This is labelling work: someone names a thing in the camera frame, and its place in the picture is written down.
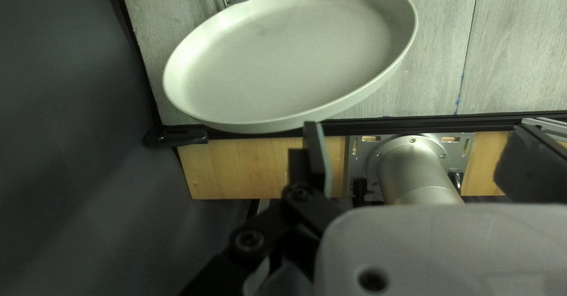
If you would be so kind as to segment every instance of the black clip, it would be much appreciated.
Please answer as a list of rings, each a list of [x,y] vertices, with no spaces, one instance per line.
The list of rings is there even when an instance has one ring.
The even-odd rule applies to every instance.
[[[151,148],[175,148],[209,143],[207,131],[183,126],[154,126],[144,136],[144,144]]]

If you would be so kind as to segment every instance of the white plate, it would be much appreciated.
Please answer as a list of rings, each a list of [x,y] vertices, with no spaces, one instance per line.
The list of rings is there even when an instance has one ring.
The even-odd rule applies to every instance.
[[[376,91],[416,30],[409,0],[249,0],[183,39],[163,85],[175,106],[210,127],[294,129]]]

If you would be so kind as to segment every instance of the black bolt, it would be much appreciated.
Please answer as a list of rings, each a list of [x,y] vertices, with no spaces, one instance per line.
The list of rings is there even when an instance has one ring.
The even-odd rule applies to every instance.
[[[291,187],[289,193],[291,193],[291,198],[294,201],[299,202],[307,201],[311,197],[311,193],[304,188]]]
[[[369,292],[380,292],[388,285],[386,279],[375,271],[367,271],[358,277],[358,283]]]
[[[264,235],[259,230],[242,230],[238,233],[235,244],[242,251],[252,252],[264,245]]]

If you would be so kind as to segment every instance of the silver cylinder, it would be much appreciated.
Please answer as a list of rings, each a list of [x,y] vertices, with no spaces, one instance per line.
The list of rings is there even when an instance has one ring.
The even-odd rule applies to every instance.
[[[424,146],[402,145],[382,154],[377,173],[386,204],[463,203],[438,154]]]

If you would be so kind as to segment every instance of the slotted hole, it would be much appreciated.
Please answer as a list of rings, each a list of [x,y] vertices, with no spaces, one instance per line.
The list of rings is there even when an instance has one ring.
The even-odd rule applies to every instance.
[[[379,141],[380,140],[380,136],[379,135],[363,135],[361,140],[367,142],[367,141]]]
[[[357,147],[357,145],[358,145],[358,138],[354,138],[354,140],[353,140],[353,149],[352,149],[353,154],[356,154],[356,147]]]
[[[459,142],[460,137],[441,137],[441,142]]]
[[[464,141],[464,147],[463,147],[463,154],[461,154],[462,156],[467,155],[468,153],[468,144],[469,144],[470,139],[466,139]]]

